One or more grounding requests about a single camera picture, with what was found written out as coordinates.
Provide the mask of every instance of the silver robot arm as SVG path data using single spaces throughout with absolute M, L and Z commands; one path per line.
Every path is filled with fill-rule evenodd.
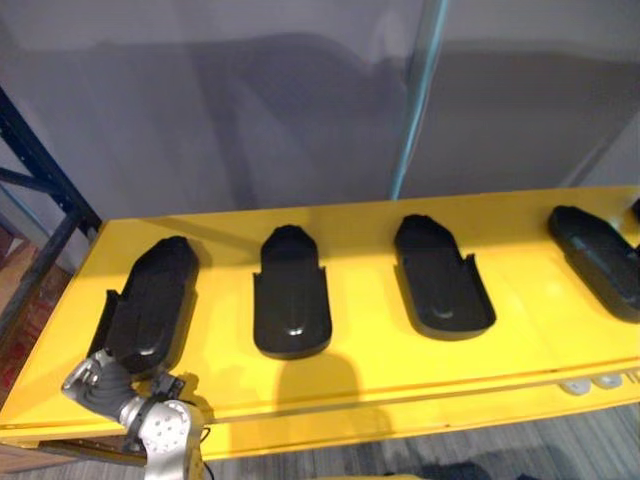
M 67 377 L 62 393 L 133 433 L 147 451 L 145 480 L 203 480 L 200 438 L 204 418 L 179 400 L 159 402 L 138 395 L 131 376 L 100 350 Z

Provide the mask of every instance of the black metal shelf frame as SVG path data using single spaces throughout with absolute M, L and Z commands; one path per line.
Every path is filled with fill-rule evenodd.
M 20 279 L 20 285 L 0 314 L 0 343 L 2 343 L 14 330 L 29 300 L 37 292 L 45 275 L 76 228 L 90 238 L 99 230 L 102 220 L 60 169 L 2 87 L 0 87 L 0 137 L 31 173 L 29 176 L 0 167 L 0 182 L 47 194 L 66 214 Z

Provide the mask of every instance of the white wall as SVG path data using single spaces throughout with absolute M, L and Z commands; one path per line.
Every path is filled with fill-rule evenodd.
M 6 0 L 0 83 L 104 218 L 380 199 L 421 5 Z M 635 0 L 452 0 L 403 195 L 562 185 L 640 109 L 638 25 Z M 626 181 L 632 151 L 587 163 Z

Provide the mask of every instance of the wooden floor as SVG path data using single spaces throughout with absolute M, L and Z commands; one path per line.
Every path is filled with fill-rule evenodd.
M 501 427 L 211 462 L 216 480 L 413 473 L 433 479 L 640 479 L 638 405 Z M 2 480 L 134 480 L 140 468 L 76 462 Z

